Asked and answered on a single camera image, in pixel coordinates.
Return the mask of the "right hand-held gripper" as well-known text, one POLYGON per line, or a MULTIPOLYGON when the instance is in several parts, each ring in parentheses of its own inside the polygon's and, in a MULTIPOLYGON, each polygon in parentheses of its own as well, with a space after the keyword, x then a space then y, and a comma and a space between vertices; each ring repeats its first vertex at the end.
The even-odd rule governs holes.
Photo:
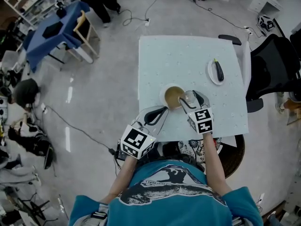
POLYGON ((195 90, 186 92, 186 100, 179 98, 183 108, 187 108, 189 122, 199 135, 213 132, 214 115, 207 96, 195 90))

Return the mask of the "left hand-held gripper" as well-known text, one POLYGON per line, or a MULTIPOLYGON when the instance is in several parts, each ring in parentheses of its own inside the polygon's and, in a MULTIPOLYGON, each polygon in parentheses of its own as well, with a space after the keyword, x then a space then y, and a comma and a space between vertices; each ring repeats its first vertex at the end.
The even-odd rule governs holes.
POLYGON ((169 109, 158 105, 143 109, 127 125, 121 139, 120 150, 136 159, 145 156, 155 145, 168 116, 169 109))

